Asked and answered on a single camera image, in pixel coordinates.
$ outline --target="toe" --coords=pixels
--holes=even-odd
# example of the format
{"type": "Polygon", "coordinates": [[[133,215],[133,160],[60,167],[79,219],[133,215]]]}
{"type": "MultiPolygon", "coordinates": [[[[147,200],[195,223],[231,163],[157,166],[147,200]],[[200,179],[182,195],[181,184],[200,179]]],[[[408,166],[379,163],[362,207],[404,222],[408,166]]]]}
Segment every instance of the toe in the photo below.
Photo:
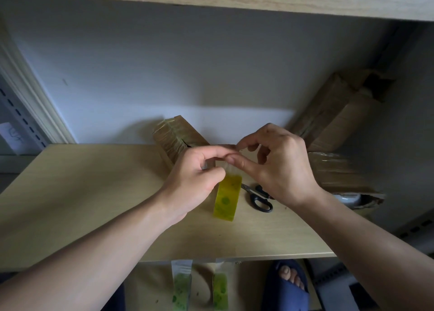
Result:
{"type": "Polygon", "coordinates": [[[291,269],[287,265],[282,265],[279,269],[279,277],[288,280],[291,277],[291,269]]]}
{"type": "Polygon", "coordinates": [[[301,279],[299,276],[296,276],[296,278],[294,279],[294,285],[300,287],[300,284],[301,284],[301,279]]]}
{"type": "Polygon", "coordinates": [[[291,269],[291,276],[290,276],[289,281],[292,282],[292,283],[294,283],[294,280],[296,279],[296,276],[297,276],[297,270],[291,269]]]}

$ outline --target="scissors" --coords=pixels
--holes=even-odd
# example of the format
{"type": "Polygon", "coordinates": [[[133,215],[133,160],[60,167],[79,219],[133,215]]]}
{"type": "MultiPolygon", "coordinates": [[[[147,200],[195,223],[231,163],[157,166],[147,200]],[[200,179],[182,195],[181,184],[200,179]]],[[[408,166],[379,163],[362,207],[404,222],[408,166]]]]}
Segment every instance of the scissors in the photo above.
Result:
{"type": "Polygon", "coordinates": [[[264,212],[264,213],[269,213],[273,210],[273,205],[267,199],[268,198],[274,199],[274,198],[271,197],[268,193],[266,193],[260,185],[257,185],[255,187],[255,190],[253,190],[251,187],[249,187],[243,183],[241,184],[241,187],[250,194],[250,203],[252,204],[252,206],[255,209],[259,210],[260,212],[264,212]],[[259,201],[260,203],[267,206],[268,209],[262,208],[261,206],[259,206],[256,203],[257,201],[259,201]]]}

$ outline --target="green dot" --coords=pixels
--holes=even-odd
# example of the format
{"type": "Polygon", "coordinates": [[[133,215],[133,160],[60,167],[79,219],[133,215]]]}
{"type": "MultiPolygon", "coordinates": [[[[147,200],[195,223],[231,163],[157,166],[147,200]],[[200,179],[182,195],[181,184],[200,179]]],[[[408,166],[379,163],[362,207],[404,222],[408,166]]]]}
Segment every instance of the green dot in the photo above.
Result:
{"type": "Polygon", "coordinates": [[[223,197],[223,198],[221,199],[221,203],[222,203],[223,205],[229,205],[229,204],[231,203],[231,201],[229,200],[228,197],[223,197]]]}

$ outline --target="person's right hand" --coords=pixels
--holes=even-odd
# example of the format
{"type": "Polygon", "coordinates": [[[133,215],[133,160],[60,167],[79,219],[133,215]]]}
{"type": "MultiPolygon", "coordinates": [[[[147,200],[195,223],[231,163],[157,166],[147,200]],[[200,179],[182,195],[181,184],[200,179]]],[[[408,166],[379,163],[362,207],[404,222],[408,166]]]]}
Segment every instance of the person's right hand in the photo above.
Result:
{"type": "Polygon", "coordinates": [[[241,154],[230,154],[225,161],[245,171],[276,200],[288,207],[315,200],[324,190],[313,177],[304,140],[282,127],[267,124],[247,135],[238,150],[258,151],[258,163],[241,154]]]}

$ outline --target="hand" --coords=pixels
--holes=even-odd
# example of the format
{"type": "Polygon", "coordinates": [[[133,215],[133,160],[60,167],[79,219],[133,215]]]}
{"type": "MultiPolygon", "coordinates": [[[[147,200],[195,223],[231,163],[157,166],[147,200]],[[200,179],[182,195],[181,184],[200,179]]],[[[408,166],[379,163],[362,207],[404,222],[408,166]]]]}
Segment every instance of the hand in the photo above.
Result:
{"type": "Polygon", "coordinates": [[[169,177],[156,193],[159,203],[163,203],[171,224],[182,220],[185,215],[202,203],[215,185],[221,182],[226,173],[221,167],[203,170],[207,159],[225,158],[239,152],[219,145],[194,147],[185,150],[176,161],[169,177]]]}
{"type": "Polygon", "coordinates": [[[258,163],[241,154],[229,154],[225,161],[245,171],[276,200],[288,207],[314,200],[324,190],[313,177],[304,140],[282,127],[267,124],[247,135],[238,150],[258,151],[258,163]]]}

